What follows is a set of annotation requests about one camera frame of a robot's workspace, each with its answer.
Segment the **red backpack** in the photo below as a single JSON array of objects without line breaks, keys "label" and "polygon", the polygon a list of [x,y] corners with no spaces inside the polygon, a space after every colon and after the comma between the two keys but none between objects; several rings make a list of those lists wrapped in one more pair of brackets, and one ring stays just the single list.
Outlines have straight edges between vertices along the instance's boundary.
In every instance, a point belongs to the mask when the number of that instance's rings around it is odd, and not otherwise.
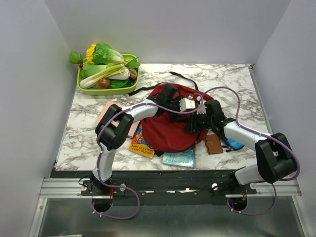
[{"label": "red backpack", "polygon": [[[171,72],[171,74],[188,80],[194,84],[194,87],[190,88],[180,84],[170,83],[178,90],[178,93],[174,95],[174,98],[180,95],[188,97],[193,93],[201,94],[198,89],[198,85],[194,80],[186,78],[176,72]],[[132,96],[139,93],[140,91],[150,90],[151,93],[148,97],[154,96],[161,92],[162,88],[167,84],[167,82],[160,82],[154,86],[141,87],[129,93],[128,95]],[[197,143],[201,142],[208,134],[208,130],[200,133],[186,132],[184,127],[187,122],[188,121],[171,122],[167,117],[167,113],[159,113],[154,117],[141,120],[143,137],[145,141],[154,149],[157,156],[161,156],[162,153],[184,152],[189,148],[194,147]]]}]

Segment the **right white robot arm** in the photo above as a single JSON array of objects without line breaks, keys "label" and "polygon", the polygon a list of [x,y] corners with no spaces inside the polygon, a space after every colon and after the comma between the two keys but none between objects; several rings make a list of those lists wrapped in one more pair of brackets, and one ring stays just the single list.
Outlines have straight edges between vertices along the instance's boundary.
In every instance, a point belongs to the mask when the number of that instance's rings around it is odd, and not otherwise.
[{"label": "right white robot arm", "polygon": [[255,152],[256,164],[235,171],[233,178],[227,181],[228,190],[234,194],[243,190],[246,184],[263,181],[272,184],[297,171],[284,134],[242,128],[235,119],[225,117],[217,100],[204,102],[201,109],[190,114],[184,130],[190,133],[212,130],[222,138],[235,140]]}]

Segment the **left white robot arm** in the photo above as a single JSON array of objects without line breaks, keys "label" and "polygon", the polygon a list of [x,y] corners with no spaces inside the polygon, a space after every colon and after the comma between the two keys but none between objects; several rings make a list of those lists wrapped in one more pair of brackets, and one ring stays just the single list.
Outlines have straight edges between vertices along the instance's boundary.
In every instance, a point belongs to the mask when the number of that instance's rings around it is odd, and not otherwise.
[{"label": "left white robot arm", "polygon": [[189,110],[196,108],[192,96],[180,95],[174,98],[176,93],[178,93],[176,87],[167,84],[161,92],[140,103],[127,107],[113,104],[107,109],[95,129],[100,153],[93,170],[96,180],[92,188],[97,194],[104,195],[109,191],[110,186],[107,180],[112,176],[115,153],[126,141],[133,123],[162,112],[186,115]]}]

